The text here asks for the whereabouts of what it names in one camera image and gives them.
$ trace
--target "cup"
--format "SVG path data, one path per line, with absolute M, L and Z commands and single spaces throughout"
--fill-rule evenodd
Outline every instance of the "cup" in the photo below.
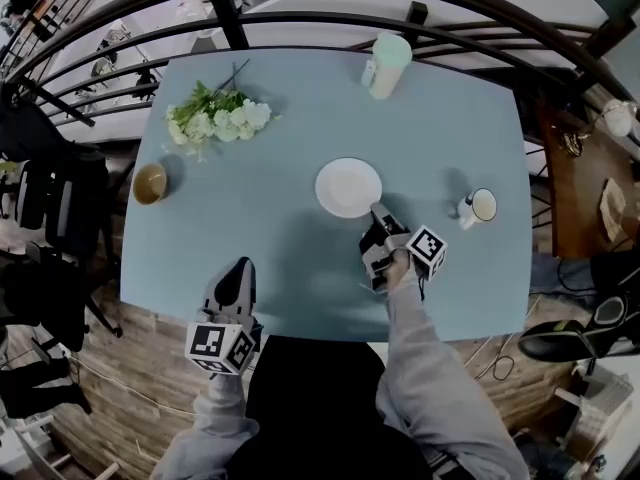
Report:
M 140 204 L 160 201 L 167 190 L 167 173 L 160 164 L 144 165 L 133 179 L 133 197 Z
M 370 83 L 369 92 L 378 99 L 388 98 L 395 88 L 405 68 L 411 63 L 411 45 L 402 37 L 382 32 L 373 44 L 373 64 L 367 63 L 364 83 Z
M 491 190 L 479 188 L 458 203 L 458 223 L 464 230 L 476 222 L 489 222 L 498 212 L 498 203 Z

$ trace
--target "light blue table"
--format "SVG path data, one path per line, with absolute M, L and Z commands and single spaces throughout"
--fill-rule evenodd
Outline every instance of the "light blue table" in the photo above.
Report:
M 218 143 L 205 163 L 167 145 L 164 115 L 201 80 L 215 87 L 233 61 L 251 62 L 238 85 L 282 119 L 250 141 Z M 169 196 L 129 198 L 122 300 L 192 320 L 209 279 L 249 256 L 257 316 L 267 334 L 386 341 L 383 300 L 366 283 L 358 251 L 369 216 L 327 213 L 314 192 L 327 162 L 356 157 L 380 174 L 383 203 L 412 229 L 449 243 L 426 286 L 425 307 L 445 340 L 520 331 L 531 268 L 531 210 L 513 94 L 454 71 L 412 63 L 376 101 L 359 85 L 366 55 L 308 49 L 220 52 L 172 61 L 155 98 L 136 171 L 160 161 Z M 462 231 L 451 218 L 471 187 L 498 200 L 490 223 Z

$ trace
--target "white plate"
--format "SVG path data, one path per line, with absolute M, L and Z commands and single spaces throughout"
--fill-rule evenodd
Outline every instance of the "white plate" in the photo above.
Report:
M 329 213 L 345 219 L 369 213 L 382 197 L 380 176 L 357 158 L 338 158 L 325 165 L 316 178 L 316 196 Z

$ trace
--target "table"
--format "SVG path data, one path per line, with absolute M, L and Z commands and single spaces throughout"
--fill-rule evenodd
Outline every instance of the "table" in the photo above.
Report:
M 238 79 L 282 118 L 250 141 L 216 143 L 206 162 L 170 145 L 164 115 L 201 80 Z M 386 341 L 384 299 L 364 289 L 358 241 L 371 218 L 345 220 L 317 202 L 329 161 L 357 157 L 380 174 L 382 202 L 412 229 L 449 243 L 425 306 L 446 340 L 520 331 L 531 268 L 531 206 L 513 94 L 414 62 L 386 101 L 359 84 L 366 54 L 315 49 L 218 52 L 171 61 L 151 109 L 136 171 L 161 162 L 168 197 L 127 210 L 123 301 L 192 320 L 207 282 L 247 255 L 267 334 Z M 462 231 L 455 204 L 472 187 L 498 200 L 490 224 Z
M 553 255 L 591 258 L 610 251 L 624 238 L 621 234 L 615 243 L 609 242 L 600 217 L 600 199 L 608 178 L 624 193 L 627 206 L 622 224 L 635 241 L 638 219 L 628 153 L 596 130 L 584 141 L 582 155 L 570 157 L 562 150 L 559 136 L 567 125 L 581 127 L 584 123 L 544 105 L 538 105 L 536 112 L 549 168 Z

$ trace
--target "white flower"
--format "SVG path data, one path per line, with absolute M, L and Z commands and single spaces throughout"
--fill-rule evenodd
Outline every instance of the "white flower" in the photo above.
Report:
M 226 127 L 229 124 L 229 116 L 231 114 L 228 110 L 218 110 L 213 116 L 213 122 L 216 126 Z
M 214 126 L 213 133 L 215 133 L 222 142 L 231 142 L 232 140 L 236 140 L 239 135 L 238 128 L 233 125 L 228 127 Z
M 209 120 L 209 116 L 204 112 L 194 114 L 194 116 L 189 119 L 185 133 L 195 142 L 202 142 L 205 137 L 211 137 L 211 135 L 213 135 L 213 125 Z
M 169 121 L 169 135 L 171 135 L 173 142 L 175 142 L 178 146 L 184 146 L 187 142 L 189 142 L 189 137 L 187 137 L 182 132 L 182 130 L 178 126 L 178 123 L 173 120 Z
M 252 139 L 255 134 L 255 131 L 253 130 L 253 128 L 251 128 L 251 125 L 249 123 L 243 123 L 238 128 L 238 131 L 242 140 Z
M 271 118 L 271 109 L 266 103 L 254 103 L 246 99 L 242 104 L 247 122 L 254 130 L 262 130 Z
M 231 122 L 236 126 L 242 126 L 247 122 L 247 115 L 245 114 L 243 107 L 238 107 L 231 112 Z

